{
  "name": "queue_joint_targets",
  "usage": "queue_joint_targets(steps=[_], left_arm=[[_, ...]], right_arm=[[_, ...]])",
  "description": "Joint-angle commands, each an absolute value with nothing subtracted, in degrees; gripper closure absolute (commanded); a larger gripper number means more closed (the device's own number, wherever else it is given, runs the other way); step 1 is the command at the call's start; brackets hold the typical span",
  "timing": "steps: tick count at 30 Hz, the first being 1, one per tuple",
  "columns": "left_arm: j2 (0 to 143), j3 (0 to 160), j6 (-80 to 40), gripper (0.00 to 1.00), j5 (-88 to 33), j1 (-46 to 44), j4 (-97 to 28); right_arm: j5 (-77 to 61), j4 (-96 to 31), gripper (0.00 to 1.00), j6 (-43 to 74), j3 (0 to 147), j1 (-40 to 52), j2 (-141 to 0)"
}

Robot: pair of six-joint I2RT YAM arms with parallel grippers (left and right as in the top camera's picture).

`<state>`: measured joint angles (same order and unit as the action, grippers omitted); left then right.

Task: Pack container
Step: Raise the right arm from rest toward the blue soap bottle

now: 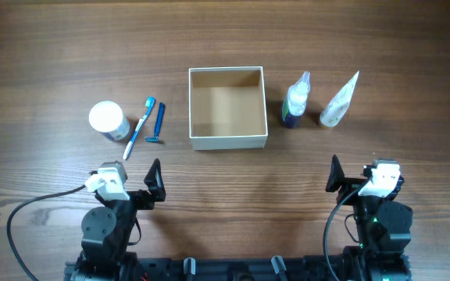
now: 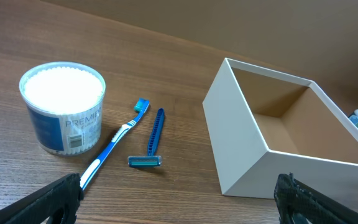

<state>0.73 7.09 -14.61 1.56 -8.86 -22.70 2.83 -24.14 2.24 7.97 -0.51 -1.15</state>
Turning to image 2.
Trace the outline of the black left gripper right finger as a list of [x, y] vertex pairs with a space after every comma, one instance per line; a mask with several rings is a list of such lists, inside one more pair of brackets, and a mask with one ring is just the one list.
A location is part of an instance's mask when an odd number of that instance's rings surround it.
[[358, 213], [296, 180], [279, 174], [274, 190], [280, 224], [358, 224]]

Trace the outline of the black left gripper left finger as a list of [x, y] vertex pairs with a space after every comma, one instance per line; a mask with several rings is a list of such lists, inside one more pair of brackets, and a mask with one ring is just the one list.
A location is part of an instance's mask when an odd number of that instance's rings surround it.
[[74, 224], [84, 193], [80, 175], [68, 174], [0, 210], [0, 224]]

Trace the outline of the blue white toothbrush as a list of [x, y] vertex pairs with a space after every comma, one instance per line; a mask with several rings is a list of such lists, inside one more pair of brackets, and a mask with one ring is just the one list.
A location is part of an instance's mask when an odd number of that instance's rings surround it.
[[138, 113], [138, 115], [123, 124], [114, 137], [111, 139], [110, 143], [107, 147], [96, 157], [96, 159], [88, 166], [88, 168], [84, 171], [83, 175], [80, 179], [80, 187], [83, 191], [87, 188], [88, 184], [91, 182], [92, 178], [95, 176], [99, 168], [102, 166], [104, 161], [107, 159], [108, 155], [113, 151], [116, 144], [126, 135], [126, 133], [132, 129], [139, 120], [143, 117], [145, 112], [149, 107], [150, 101], [140, 98], [136, 105], [134, 106], [134, 110]]

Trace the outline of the cotton swab tub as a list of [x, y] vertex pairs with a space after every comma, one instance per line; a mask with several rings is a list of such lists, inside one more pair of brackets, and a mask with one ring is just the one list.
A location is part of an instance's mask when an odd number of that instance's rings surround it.
[[106, 83], [95, 69], [75, 62], [49, 62], [19, 81], [40, 146], [74, 156], [90, 150], [101, 135]]

